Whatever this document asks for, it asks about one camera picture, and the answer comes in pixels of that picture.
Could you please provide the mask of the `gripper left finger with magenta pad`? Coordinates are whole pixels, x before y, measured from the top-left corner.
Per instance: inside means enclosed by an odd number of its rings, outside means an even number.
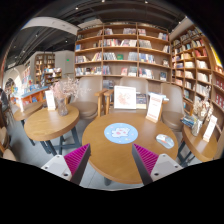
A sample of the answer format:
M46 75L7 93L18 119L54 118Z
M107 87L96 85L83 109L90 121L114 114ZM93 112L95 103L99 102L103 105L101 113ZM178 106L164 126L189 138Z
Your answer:
M81 146L65 156L56 155L42 169L79 185L91 154L89 144Z

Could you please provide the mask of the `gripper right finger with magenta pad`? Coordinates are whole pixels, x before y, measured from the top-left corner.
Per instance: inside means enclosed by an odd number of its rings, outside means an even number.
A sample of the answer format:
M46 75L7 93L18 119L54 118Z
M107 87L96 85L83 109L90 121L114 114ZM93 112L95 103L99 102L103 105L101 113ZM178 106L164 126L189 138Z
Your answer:
M182 167L167 154L156 154L140 145L132 145L132 155L144 185L168 176Z

